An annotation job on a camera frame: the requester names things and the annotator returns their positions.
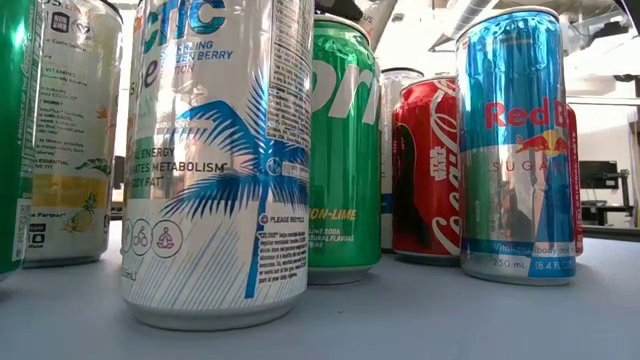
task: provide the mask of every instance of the blue and silver can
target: blue and silver can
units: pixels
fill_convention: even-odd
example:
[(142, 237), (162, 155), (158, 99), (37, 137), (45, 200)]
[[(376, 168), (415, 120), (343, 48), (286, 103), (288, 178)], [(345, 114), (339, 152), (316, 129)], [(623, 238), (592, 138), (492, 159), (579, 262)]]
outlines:
[(561, 285), (575, 275), (558, 15), (518, 7), (456, 42), (463, 270)]
[(283, 316), (307, 286), (313, 1), (144, 4), (124, 299), (177, 330)]

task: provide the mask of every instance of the celsius can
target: celsius can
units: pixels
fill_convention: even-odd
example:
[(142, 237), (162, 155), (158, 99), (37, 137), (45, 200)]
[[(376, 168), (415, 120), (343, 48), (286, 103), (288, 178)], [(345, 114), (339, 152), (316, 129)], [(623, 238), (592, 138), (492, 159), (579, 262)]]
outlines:
[(124, 299), (168, 329), (281, 317), (307, 286), (313, 2), (147, 0), (144, 19)]
[(400, 259), (460, 263), (455, 77), (402, 90), (393, 116), (393, 250)]
[(371, 40), (371, 50), (376, 51), (397, 3), (398, 0), (356, 0), (356, 5), (362, 9), (359, 25)]
[(456, 52), (462, 268), (493, 281), (567, 284), (575, 246), (558, 16), (506, 10), (468, 28)]
[[(142, 60), (142, 30), (144, 26), (144, 2), (139, 0), (138, 8), (136, 9), (136, 17), (133, 21), (133, 44), (131, 48), (131, 72), (129, 77), (129, 113), (127, 116), (127, 149), (126, 156), (124, 158), (124, 197), (123, 197), (123, 219), (127, 218), (127, 189), (129, 180), (129, 164), (134, 156), (134, 143), (135, 138), (135, 118), (138, 105), (138, 94), (140, 92), (140, 61)], [(122, 241), (126, 238), (125, 234), (131, 232), (131, 224), (125, 221), (125, 226), (122, 227)], [(120, 252), (124, 253), (124, 246), (120, 248)]]
[(42, 5), (33, 0), (0, 4), (0, 68), (4, 81), (2, 152), (2, 222), (0, 281), (18, 270), (24, 258), (31, 212), (35, 154), (34, 118), (42, 54)]
[(360, 26), (316, 15), (309, 283), (360, 280), (380, 260), (378, 74)]
[(33, 206), (25, 267), (107, 249), (122, 17), (107, 1), (44, 0)]
[(409, 83), (423, 78), (422, 72), (411, 68), (389, 68), (381, 71), (381, 110), (380, 110), (380, 241), (382, 251), (391, 251), (393, 248), (393, 198), (392, 177), (393, 165), (391, 162), (391, 144), (393, 129), (393, 109), (400, 100), (400, 91)]
[(578, 158), (578, 123), (576, 112), (567, 105), (569, 118), (569, 166), (571, 167), (571, 210), (573, 211), (573, 226), (576, 245), (576, 256), (582, 255), (584, 241), (582, 234), (582, 202), (580, 201), (580, 161)]

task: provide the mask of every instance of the aluminum can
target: aluminum can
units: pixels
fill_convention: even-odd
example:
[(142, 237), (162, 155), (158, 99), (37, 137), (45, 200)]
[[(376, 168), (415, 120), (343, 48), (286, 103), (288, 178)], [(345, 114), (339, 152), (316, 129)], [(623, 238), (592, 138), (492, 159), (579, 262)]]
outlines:
[(1, 161), (0, 282), (22, 265), (31, 214), (34, 119), (42, 55), (42, 5), (0, 4), (0, 68), (4, 69)]
[(371, 39), (371, 49), (376, 51), (382, 34), (391, 19), (393, 9), (398, 0), (356, 0), (356, 5), (362, 10), (362, 19), (358, 25), (367, 33)]
[(349, 283), (380, 260), (379, 68), (348, 20), (316, 15), (313, 44), (309, 283)]
[(380, 110), (380, 242), (382, 251), (393, 249), (393, 164), (392, 135), (393, 110), (400, 101), (402, 88), (423, 78), (422, 72), (404, 67), (388, 68), (381, 71), (381, 110)]
[(144, 11), (124, 299), (167, 329), (281, 317), (307, 285), (313, 2)]
[[(138, 95), (140, 94), (140, 62), (142, 61), (142, 31), (144, 29), (144, 2), (140, 0), (136, 8), (136, 17), (133, 21), (133, 43), (131, 47), (131, 71), (129, 76), (129, 113), (127, 115), (127, 149), (124, 158), (124, 191), (123, 191), (123, 219), (127, 218), (127, 189), (129, 184), (129, 168), (135, 155), (135, 119), (138, 111)], [(131, 233), (131, 222), (124, 222), (122, 227), (122, 246), (120, 253), (124, 253), (124, 239)]]
[(393, 250), (400, 259), (460, 263), (455, 77), (405, 87), (393, 117)]
[(462, 268), (493, 281), (567, 284), (575, 246), (558, 16), (509, 9), (472, 25), (456, 48)]
[(42, 0), (44, 49), (25, 267), (107, 249), (122, 17), (101, 0)]
[(582, 234), (582, 202), (580, 201), (580, 161), (578, 158), (578, 123), (576, 112), (567, 105), (569, 119), (569, 166), (571, 167), (571, 210), (576, 245), (576, 256), (584, 251), (584, 235)]

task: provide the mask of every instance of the red coca-cola can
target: red coca-cola can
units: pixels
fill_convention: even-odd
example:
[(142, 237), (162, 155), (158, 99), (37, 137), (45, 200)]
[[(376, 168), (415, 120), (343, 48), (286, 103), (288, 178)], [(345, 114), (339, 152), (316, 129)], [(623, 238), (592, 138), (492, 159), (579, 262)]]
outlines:
[(415, 82), (400, 98), (393, 114), (393, 250), (407, 261), (459, 264), (455, 77)]
[(567, 106), (569, 118), (569, 175), (571, 176), (571, 211), (573, 211), (573, 237), (576, 256), (582, 255), (582, 203), (580, 202), (580, 162), (578, 160), (578, 124), (576, 112)]

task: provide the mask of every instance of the green can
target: green can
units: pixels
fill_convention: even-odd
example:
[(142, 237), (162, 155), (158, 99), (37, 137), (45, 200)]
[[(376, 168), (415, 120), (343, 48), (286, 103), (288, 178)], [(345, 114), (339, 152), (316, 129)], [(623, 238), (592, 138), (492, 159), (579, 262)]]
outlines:
[(309, 284), (344, 284), (380, 260), (380, 71), (348, 20), (316, 15), (313, 44)]
[(0, 281), (24, 258), (31, 212), (34, 118), (42, 54), (42, 5), (37, 0), (0, 2)]

